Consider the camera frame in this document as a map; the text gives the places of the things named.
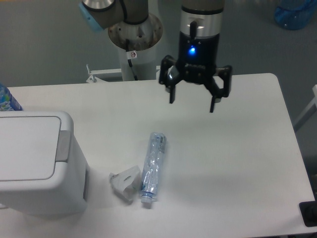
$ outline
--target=blue container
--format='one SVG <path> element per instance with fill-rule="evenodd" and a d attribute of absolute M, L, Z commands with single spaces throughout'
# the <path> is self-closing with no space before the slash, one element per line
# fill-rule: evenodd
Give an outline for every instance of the blue container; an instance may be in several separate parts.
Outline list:
<path fill-rule="evenodd" d="M 12 96 L 9 89 L 0 84 L 0 112 L 1 111 L 22 111 L 21 105 Z"/>
<path fill-rule="evenodd" d="M 276 8 L 276 23 L 288 30 L 304 28 L 317 8 L 317 0 L 281 0 Z"/>

